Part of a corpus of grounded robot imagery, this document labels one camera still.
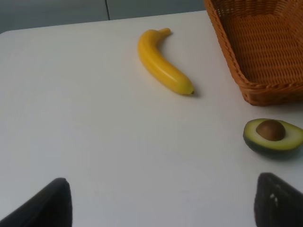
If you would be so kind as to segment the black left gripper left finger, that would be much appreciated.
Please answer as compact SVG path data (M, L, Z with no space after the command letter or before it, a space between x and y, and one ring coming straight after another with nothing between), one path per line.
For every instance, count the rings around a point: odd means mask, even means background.
M71 189L56 178L22 206L0 221L2 227L71 227Z

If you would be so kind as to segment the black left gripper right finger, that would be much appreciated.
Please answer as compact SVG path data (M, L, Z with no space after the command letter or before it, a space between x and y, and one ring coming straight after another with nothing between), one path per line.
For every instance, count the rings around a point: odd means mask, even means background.
M301 227L303 194L273 173L261 173L254 200L258 227Z

